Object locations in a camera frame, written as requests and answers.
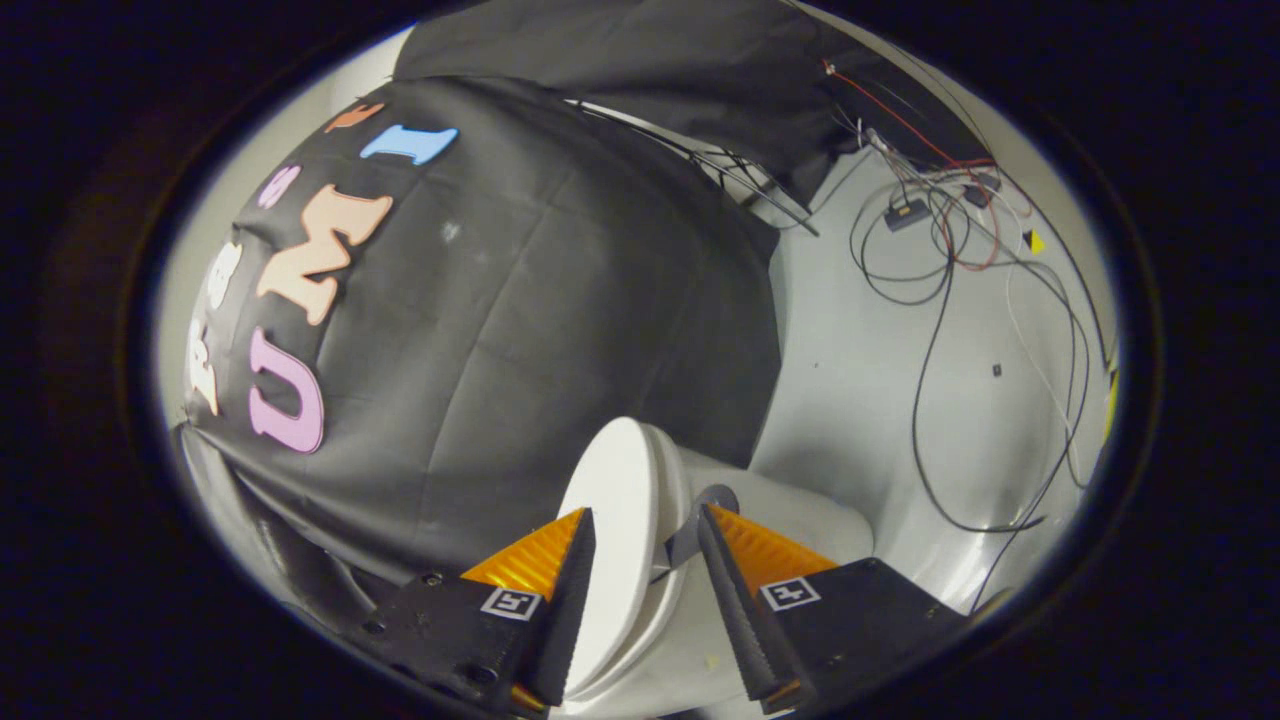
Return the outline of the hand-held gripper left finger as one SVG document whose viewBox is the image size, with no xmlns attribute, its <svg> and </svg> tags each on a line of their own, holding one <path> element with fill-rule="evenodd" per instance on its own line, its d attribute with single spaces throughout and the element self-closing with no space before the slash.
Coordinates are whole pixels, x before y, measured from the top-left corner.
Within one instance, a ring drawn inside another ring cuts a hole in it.
<svg viewBox="0 0 1280 720">
<path fill-rule="evenodd" d="M 575 509 L 461 574 L 425 571 L 360 623 L 360 647 L 471 716 L 547 716 L 564 701 L 596 537 Z"/>
</svg>

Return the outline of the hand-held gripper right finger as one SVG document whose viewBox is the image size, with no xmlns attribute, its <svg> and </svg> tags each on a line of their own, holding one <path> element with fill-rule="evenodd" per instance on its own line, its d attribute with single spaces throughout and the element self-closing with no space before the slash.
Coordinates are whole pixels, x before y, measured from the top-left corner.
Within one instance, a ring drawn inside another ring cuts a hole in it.
<svg viewBox="0 0 1280 720">
<path fill-rule="evenodd" d="M 698 541 L 750 701 L 820 716 L 929 662 L 972 620 L 879 559 L 836 562 L 705 505 Z"/>
</svg>

